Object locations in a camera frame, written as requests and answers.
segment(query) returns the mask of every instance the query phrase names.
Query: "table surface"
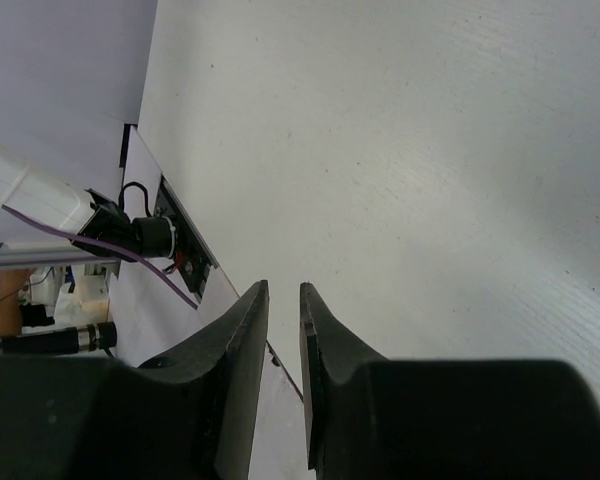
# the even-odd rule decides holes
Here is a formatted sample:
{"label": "table surface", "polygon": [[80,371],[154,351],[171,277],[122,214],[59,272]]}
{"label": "table surface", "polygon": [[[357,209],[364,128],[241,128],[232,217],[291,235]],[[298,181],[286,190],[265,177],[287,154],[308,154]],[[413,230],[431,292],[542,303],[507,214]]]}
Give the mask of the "table surface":
{"label": "table surface", "polygon": [[600,399],[600,1],[162,0],[139,132],[296,381],[310,280],[387,356]]}

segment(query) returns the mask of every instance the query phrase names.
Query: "black cylinder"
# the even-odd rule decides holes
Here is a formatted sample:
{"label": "black cylinder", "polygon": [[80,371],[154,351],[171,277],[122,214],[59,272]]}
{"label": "black cylinder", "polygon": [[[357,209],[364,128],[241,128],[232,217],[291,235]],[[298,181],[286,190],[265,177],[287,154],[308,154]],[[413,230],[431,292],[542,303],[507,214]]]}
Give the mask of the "black cylinder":
{"label": "black cylinder", "polygon": [[132,222],[144,258],[171,258],[175,253],[175,223],[168,217],[136,218]]}
{"label": "black cylinder", "polygon": [[115,347],[118,332],[113,322],[69,327],[50,332],[2,337],[3,353],[29,353],[43,355],[69,355]]}

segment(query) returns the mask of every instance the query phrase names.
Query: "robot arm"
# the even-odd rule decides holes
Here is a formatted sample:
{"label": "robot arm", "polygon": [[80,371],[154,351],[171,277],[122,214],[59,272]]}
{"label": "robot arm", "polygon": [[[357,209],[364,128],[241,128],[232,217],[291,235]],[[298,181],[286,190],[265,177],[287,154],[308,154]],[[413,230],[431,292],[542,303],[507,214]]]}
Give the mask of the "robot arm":
{"label": "robot arm", "polygon": [[[50,227],[123,247],[144,258],[174,256],[176,223],[169,217],[131,221],[114,201],[94,192],[72,187],[62,179],[31,168],[0,147],[0,208],[7,206]],[[72,241],[94,255],[114,255],[104,248]]]}

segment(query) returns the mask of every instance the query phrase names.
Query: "skin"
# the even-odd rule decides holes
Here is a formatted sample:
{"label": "skin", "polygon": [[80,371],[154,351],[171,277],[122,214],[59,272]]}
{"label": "skin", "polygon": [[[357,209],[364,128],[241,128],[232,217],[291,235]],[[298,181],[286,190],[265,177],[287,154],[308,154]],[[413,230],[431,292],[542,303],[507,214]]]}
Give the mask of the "skin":
{"label": "skin", "polygon": [[0,338],[22,333],[22,313],[18,295],[34,270],[3,270],[0,272]]}

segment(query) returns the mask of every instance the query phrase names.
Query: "white tube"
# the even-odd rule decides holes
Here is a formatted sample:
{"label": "white tube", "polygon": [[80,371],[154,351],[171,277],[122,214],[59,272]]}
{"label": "white tube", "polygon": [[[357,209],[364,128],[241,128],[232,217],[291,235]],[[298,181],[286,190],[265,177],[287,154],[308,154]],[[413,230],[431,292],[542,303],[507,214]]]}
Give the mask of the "white tube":
{"label": "white tube", "polygon": [[54,228],[78,233],[93,215],[91,195],[34,169],[0,146],[0,206]]}

